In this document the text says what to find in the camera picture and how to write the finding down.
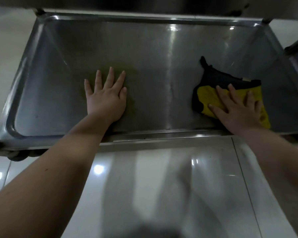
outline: cloth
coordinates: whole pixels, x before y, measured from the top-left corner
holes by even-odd
[[[219,99],[215,87],[219,85],[228,93],[227,86],[230,83],[234,86],[242,100],[246,100],[247,92],[251,90],[254,94],[255,101],[262,101],[262,84],[260,80],[245,80],[220,72],[213,68],[212,65],[208,65],[203,56],[200,59],[200,63],[204,68],[204,73],[200,84],[196,86],[193,91],[192,108],[194,111],[217,119],[209,109],[208,104],[218,106],[225,110],[225,106]],[[263,127],[270,128],[268,114],[264,106],[262,106],[261,109],[260,122]]]

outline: person's right arm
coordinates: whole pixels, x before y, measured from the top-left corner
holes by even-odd
[[[298,234],[298,148],[261,126],[261,103],[254,102],[252,93],[248,93],[244,104],[232,85],[228,89],[230,96],[220,87],[216,88],[227,112],[212,105],[209,108],[254,152],[279,204]]]

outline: yellow and black cloth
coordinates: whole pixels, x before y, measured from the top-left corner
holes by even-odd
[[[212,65],[208,65],[204,57],[201,57],[200,63],[204,68],[204,73],[200,84],[194,88],[192,97],[192,108],[196,112],[216,119],[216,116],[210,111],[208,104],[225,109],[216,93],[215,87],[217,85],[228,93],[227,86],[231,83],[243,100],[245,100],[247,92],[251,90],[255,101],[262,101],[262,84],[260,80],[247,81],[243,78],[236,78],[230,74],[220,72],[213,68]],[[264,106],[262,106],[260,121],[263,127],[270,128],[268,114]]]

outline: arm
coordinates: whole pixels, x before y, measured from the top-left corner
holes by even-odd
[[[258,163],[290,224],[298,234],[298,148],[259,123],[261,103],[248,93],[246,105],[230,84],[228,96],[220,87],[217,92],[227,107],[224,112],[210,109],[233,134],[242,137],[257,157]]]
[[[126,107],[125,72],[110,68],[95,92],[85,80],[88,115],[0,191],[0,237],[60,237],[82,194],[98,145]]]

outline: tiled floor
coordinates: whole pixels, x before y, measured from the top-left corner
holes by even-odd
[[[31,10],[0,10],[0,113],[34,21]],[[270,25],[283,47],[298,39],[298,21]],[[296,237],[253,153],[234,144],[236,152],[230,137],[175,140],[97,154],[63,237]],[[0,157],[0,189],[34,160]]]

